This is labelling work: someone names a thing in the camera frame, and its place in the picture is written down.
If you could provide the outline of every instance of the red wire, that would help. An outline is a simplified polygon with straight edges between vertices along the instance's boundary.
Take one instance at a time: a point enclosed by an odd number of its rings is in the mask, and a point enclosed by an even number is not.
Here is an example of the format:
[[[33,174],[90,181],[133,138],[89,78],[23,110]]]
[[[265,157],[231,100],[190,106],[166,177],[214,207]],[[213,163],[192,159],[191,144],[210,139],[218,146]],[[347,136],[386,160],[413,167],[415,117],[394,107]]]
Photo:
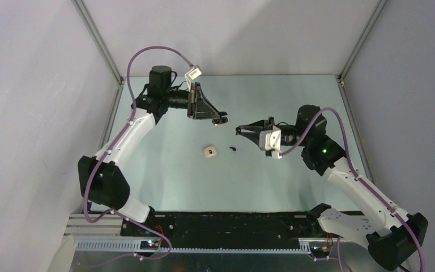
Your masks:
[[[156,228],[158,228],[161,231],[161,234],[164,235],[164,230],[161,227],[161,225],[157,225]]]
[[[327,233],[327,244],[329,245],[329,239],[331,239],[331,245],[329,247],[332,247],[334,245],[334,241],[332,240],[332,235],[328,232]]]

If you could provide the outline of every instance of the metal frame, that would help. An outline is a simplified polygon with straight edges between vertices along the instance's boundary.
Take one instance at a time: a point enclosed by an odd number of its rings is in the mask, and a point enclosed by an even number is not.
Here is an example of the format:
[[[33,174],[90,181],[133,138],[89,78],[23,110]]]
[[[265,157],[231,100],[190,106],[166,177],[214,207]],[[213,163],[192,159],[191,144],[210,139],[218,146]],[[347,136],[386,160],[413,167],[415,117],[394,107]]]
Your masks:
[[[346,91],[344,90],[343,84],[341,83],[341,80],[339,79],[338,76],[336,76],[336,82],[338,84],[339,92],[341,93],[341,98],[343,99],[344,108],[346,109],[349,123],[351,124],[351,130],[353,131],[354,137],[356,138],[357,152],[359,153],[359,156],[361,157],[362,166],[364,167],[364,172],[366,173],[366,176],[368,177],[368,179],[372,183],[375,183],[373,181],[373,174],[371,173],[371,168],[369,167],[369,162],[368,162],[368,158],[366,156],[366,152],[364,151],[363,142],[361,141],[359,129],[357,127],[356,120],[355,120],[354,115],[352,113],[351,105],[349,104],[348,96],[346,95]]]
[[[101,142],[99,143],[99,148],[104,146],[111,136],[112,127],[114,125],[114,120],[116,119],[117,108],[119,106],[119,102],[121,101],[122,90],[124,89],[124,82],[122,81],[117,86],[116,94],[114,95],[111,108],[108,113],[108,117],[106,118],[106,127],[103,131],[103,136],[101,137]]]
[[[84,0],[72,0],[72,2],[79,13],[79,16],[81,16],[81,19],[84,25],[86,26],[87,30],[89,31],[89,34],[91,35],[94,43],[96,44],[97,49],[99,50],[99,52],[103,56],[104,61],[106,62],[109,69],[113,73],[116,82],[120,84],[122,82],[122,76],[119,73],[119,70],[117,69],[116,63],[114,62],[114,59],[111,53],[109,52],[109,49],[106,46],[103,37],[101,36],[101,33],[99,33],[96,23],[92,19],[92,16],[89,13],[89,10],[87,9]]]
[[[110,134],[112,131],[112,127],[114,124],[114,119],[116,116],[116,112],[118,109],[118,105],[121,99],[123,87],[124,87],[124,78],[120,74],[116,63],[109,52],[108,47],[106,46],[102,36],[100,35],[99,29],[97,28],[95,22],[92,19],[91,14],[89,13],[89,10],[87,9],[86,4],[84,3],[84,0],[72,0],[73,4],[76,7],[77,12],[79,13],[84,25],[89,31],[89,34],[91,35],[93,41],[96,44],[96,47],[98,48],[100,54],[102,55],[104,61],[106,62],[106,65],[108,66],[109,70],[113,74],[113,77],[115,78],[117,82],[117,90],[116,94],[113,98],[111,107],[109,109],[108,117],[106,119],[106,125],[105,129],[103,131],[103,136],[101,137],[100,146],[103,146],[110,138]],[[355,118],[352,114],[352,110],[349,104],[348,97],[346,95],[346,91],[344,90],[344,79],[349,73],[350,68],[352,67],[356,57],[358,56],[360,50],[363,48],[364,43],[368,39],[374,25],[376,24],[376,21],[381,16],[384,8],[386,7],[388,0],[380,0],[378,4],[376,5],[373,14],[371,15],[370,19],[368,20],[363,32],[361,33],[356,45],[354,46],[352,53],[348,57],[346,64],[343,67],[343,70],[341,73],[336,77],[336,82],[339,87],[339,91],[341,93],[343,103],[349,118],[349,122],[351,124],[351,129],[354,133],[354,136],[356,138],[356,143],[358,147],[358,152],[361,156],[361,160],[364,166],[364,170],[366,172],[366,175],[369,177],[370,180],[372,180],[372,174],[369,168],[368,160],[366,158],[366,154],[364,151],[364,146],[361,141],[360,133],[358,130],[358,127],[356,125]],[[353,218],[357,219],[364,219],[363,216],[355,215]],[[103,242],[110,240],[110,244],[135,244],[135,241],[140,239],[147,239],[146,237],[133,237],[132,239],[128,237],[121,237],[120,231],[121,231],[121,223],[122,219],[119,216],[116,215],[107,215],[105,219],[99,221],[96,224],[89,224],[86,219],[84,218],[84,215],[82,214],[72,214],[69,217],[69,221],[67,224],[67,228],[65,230],[64,236],[73,235],[78,239],[78,242],[76,243],[77,250],[79,249],[79,242],[84,241],[85,243],[88,243],[90,241],[99,241]],[[300,250],[297,250],[296,252],[290,252],[290,253],[307,253],[309,251],[309,242],[325,242],[326,239],[324,238],[317,238],[317,237],[308,237],[308,238],[302,238],[300,239],[300,243],[304,246]],[[196,252],[200,253],[201,250],[196,249],[186,249],[184,252]]]
[[[384,8],[386,7],[386,4],[389,2],[389,0],[379,0],[378,4],[374,8],[373,13],[371,14],[371,18],[369,18],[368,22],[366,23],[366,27],[364,27],[364,30],[362,31],[361,35],[359,36],[359,39],[357,39],[356,45],[354,46],[351,55],[349,55],[348,60],[346,61],[346,64],[343,67],[343,70],[339,74],[339,79],[341,82],[344,82],[344,79],[349,73],[349,70],[351,69],[351,66],[353,65],[354,61],[356,60],[356,57],[358,56],[359,52],[363,48],[364,42],[369,37],[369,34],[371,33],[371,30],[373,30],[374,25],[376,24],[376,21],[381,16]]]

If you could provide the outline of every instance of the cable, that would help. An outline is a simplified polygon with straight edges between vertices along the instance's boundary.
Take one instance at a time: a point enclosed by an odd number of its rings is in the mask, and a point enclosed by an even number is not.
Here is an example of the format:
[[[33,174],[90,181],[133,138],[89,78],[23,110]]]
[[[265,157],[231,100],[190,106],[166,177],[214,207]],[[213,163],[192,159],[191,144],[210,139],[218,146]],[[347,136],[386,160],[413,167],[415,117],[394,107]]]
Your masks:
[[[127,74],[126,74],[126,81],[127,81],[127,87],[128,87],[128,89],[129,89],[129,93],[131,94],[131,98],[132,98],[132,100],[133,100],[133,108],[132,108],[132,111],[131,111],[131,115],[130,115],[130,117],[129,117],[129,119],[126,121],[126,125],[121,129],[121,131],[119,131],[119,133],[117,134],[117,136],[116,136],[116,138],[112,141],[112,143],[109,145],[109,147],[107,148],[107,150],[106,150],[106,152],[104,152],[103,154],[102,154],[102,156],[99,158],[99,160],[97,161],[97,163],[96,163],[96,165],[94,166],[94,168],[92,169],[92,171],[91,171],[91,174],[89,175],[89,178],[88,178],[88,180],[87,180],[87,183],[86,183],[86,189],[85,189],[85,191],[84,191],[84,205],[83,205],[83,211],[84,211],[84,217],[86,218],[86,221],[87,222],[89,222],[89,223],[96,223],[97,221],[99,221],[104,215],[106,215],[106,214],[108,214],[108,213],[111,213],[111,212],[114,212],[114,213],[116,213],[117,215],[119,215],[120,217],[122,217],[123,219],[125,219],[125,220],[128,220],[128,221],[131,221],[132,223],[134,223],[134,224],[136,224],[137,226],[139,226],[139,227],[141,227],[141,228],[143,228],[143,229],[145,229],[145,230],[147,230],[147,231],[149,231],[150,233],[154,233],[154,234],[156,234],[156,235],[158,235],[159,237],[161,237],[161,238],[163,238],[168,244],[169,244],[169,250],[164,254],[164,255],[162,255],[162,256],[159,256],[159,257],[145,257],[145,256],[141,256],[141,258],[144,258],[144,259],[148,259],[148,260],[158,260],[158,259],[161,259],[161,258],[164,258],[165,256],[167,256],[170,252],[171,252],[171,250],[172,250],[172,244],[171,244],[171,242],[169,241],[169,239],[166,237],[166,236],[164,236],[164,235],[162,235],[162,234],[160,234],[160,233],[158,233],[158,232],[156,232],[156,231],[154,231],[154,230],[152,230],[152,229],[150,229],[150,228],[148,228],[148,227],[146,227],[146,226],[144,226],[143,224],[141,224],[141,223],[139,223],[139,222],[137,222],[136,220],[134,220],[134,219],[131,219],[131,218],[127,218],[127,217],[125,217],[123,214],[121,214],[121,213],[119,213],[118,211],[113,211],[113,209],[107,209],[107,210],[105,210],[101,215],[99,215],[96,219],[92,219],[90,216],[89,216],[89,211],[88,211],[88,201],[89,201],[89,190],[90,190],[90,188],[91,188],[91,184],[92,184],[92,180],[94,179],[94,177],[96,176],[96,174],[97,174],[97,170],[99,169],[99,167],[101,166],[101,164],[103,163],[103,161],[104,161],[104,159],[108,156],[108,152],[107,151],[109,151],[109,150],[112,150],[113,148],[114,148],[114,146],[119,142],[119,140],[122,138],[122,136],[126,133],[126,131],[128,130],[128,128],[131,126],[130,124],[129,124],[129,122],[130,121],[132,121],[133,119],[134,119],[134,116],[136,115],[136,111],[137,111],[137,105],[136,105],[136,99],[135,99],[135,97],[134,97],[134,93],[133,93],[133,89],[132,89],[132,87],[131,87],[131,80],[130,80],[130,78],[131,78],[131,65],[133,64],[133,61],[137,58],[137,56],[139,56],[140,54],[142,54],[143,52],[146,52],[146,51],[148,51],[148,50],[152,50],[152,49],[164,49],[164,50],[168,50],[168,51],[171,51],[171,52],[174,52],[174,53],[176,53],[178,56],[180,56],[190,67],[193,67],[194,65],[183,55],[183,54],[181,54],[179,51],[177,51],[177,50],[175,50],[175,49],[172,49],[172,48],[170,48],[170,47],[167,47],[167,46],[149,46],[149,47],[146,47],[146,48],[144,48],[144,49],[141,49],[140,51],[138,51],[137,53],[135,53],[134,54],[134,56],[133,57],[131,57],[131,60],[129,61],[129,64],[128,64],[128,66],[127,66]],[[115,260],[117,260],[117,259],[119,259],[119,258],[122,258],[122,257],[126,257],[126,256],[139,256],[137,253],[133,253],[133,254],[130,254],[130,253],[127,253],[127,254],[123,254],[123,255],[121,255],[121,256],[118,256],[118,257],[116,257],[116,258],[114,258],[114,259],[111,259],[111,260],[109,260],[109,261],[107,261],[107,262],[104,262],[104,263],[102,263],[102,264],[99,264],[99,265],[97,265],[97,266],[94,266],[94,267],[99,267],[99,266],[101,266],[101,265],[105,265],[105,264],[108,264],[108,263],[110,263],[110,262],[112,262],[112,261],[115,261]]]
[[[339,263],[339,269],[341,272],[343,272],[343,259],[341,259],[341,251],[339,250],[339,243],[341,242],[341,236],[338,237],[338,242],[336,243],[336,247],[338,248],[338,263]]]
[[[402,266],[402,265],[398,265],[398,267],[403,270],[404,272],[411,272],[410,270],[408,270],[406,267]]]
[[[361,177],[358,177],[358,173],[356,172],[356,169],[354,168],[352,162],[351,162],[351,156],[349,154],[349,147],[348,147],[348,140],[346,137],[346,132],[344,131],[344,124],[343,124],[343,120],[341,120],[341,117],[339,116],[338,112],[333,109],[333,108],[322,108],[319,112],[316,113],[316,115],[314,115],[314,117],[311,119],[311,121],[308,124],[308,127],[306,127],[306,129],[304,130],[303,134],[301,135],[301,137],[299,138],[299,140],[288,150],[281,152],[281,156],[285,156],[288,155],[289,153],[291,153],[291,151],[293,151],[296,147],[298,147],[301,142],[304,140],[304,138],[306,137],[306,135],[308,134],[309,130],[311,129],[311,127],[313,126],[313,124],[316,122],[316,119],[323,113],[326,111],[330,111],[334,114],[334,116],[336,117],[336,119],[338,119],[338,123],[339,126],[341,128],[341,133],[343,134],[343,141],[344,141],[344,150],[346,152],[346,160],[348,162],[348,166],[352,171],[352,174],[354,175],[355,179],[359,180],[359,182],[366,187],[379,201],[381,201],[381,203],[391,212],[394,213],[394,211],[396,210],[394,207],[392,207],[391,205],[389,205],[389,203],[387,203],[371,186],[369,186],[369,184],[367,184]],[[404,219],[399,215],[399,214],[395,214],[394,215],[399,222],[404,226],[404,228],[408,231],[409,235],[411,235],[411,239],[413,240],[414,244],[416,245],[416,249],[417,249],[417,253],[419,255],[419,263],[421,265],[421,268],[419,269],[420,272],[424,272],[426,270],[426,262],[424,260],[424,253],[423,253],[423,249],[421,248],[421,245],[419,244],[419,241],[417,240],[416,235],[414,234],[414,232],[411,230],[411,228],[408,226],[408,224],[406,223],[406,221],[404,221]]]
[[[308,255],[309,257],[311,257],[312,259],[314,259],[314,261],[329,261],[329,260],[333,260],[333,261],[338,261],[338,258],[335,257],[329,257],[329,258],[316,258],[316,256],[314,256],[312,253],[310,255]],[[346,268],[349,270],[349,272],[353,272],[351,267],[345,262],[342,261],[343,264],[346,266]]]
[[[174,78],[173,78],[173,81],[171,81],[171,84],[169,85],[170,87],[172,86],[172,84],[174,83],[174,81],[175,81],[176,78],[177,78],[177,72],[175,72],[175,71],[171,71],[171,73],[174,74]]]

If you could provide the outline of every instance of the gray wall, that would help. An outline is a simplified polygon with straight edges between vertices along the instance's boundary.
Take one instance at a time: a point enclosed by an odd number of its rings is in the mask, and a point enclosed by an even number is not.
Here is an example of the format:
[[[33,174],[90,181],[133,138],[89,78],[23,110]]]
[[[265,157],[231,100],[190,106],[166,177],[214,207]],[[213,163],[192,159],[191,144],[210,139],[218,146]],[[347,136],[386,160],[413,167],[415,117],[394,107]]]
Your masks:
[[[435,1],[390,1],[345,83],[378,186],[429,220],[435,271]]]
[[[71,1],[0,1],[0,271],[46,271],[116,87]]]

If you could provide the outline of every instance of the white bracket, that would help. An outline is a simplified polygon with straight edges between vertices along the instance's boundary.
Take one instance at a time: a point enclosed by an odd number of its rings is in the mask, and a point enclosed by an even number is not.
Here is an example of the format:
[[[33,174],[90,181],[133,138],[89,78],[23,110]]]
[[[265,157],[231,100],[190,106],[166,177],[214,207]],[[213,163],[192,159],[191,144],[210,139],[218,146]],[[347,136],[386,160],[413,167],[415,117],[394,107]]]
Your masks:
[[[369,244],[366,235],[376,231],[368,220],[358,219],[334,208],[324,211],[318,222],[325,232],[343,236],[366,249]]]

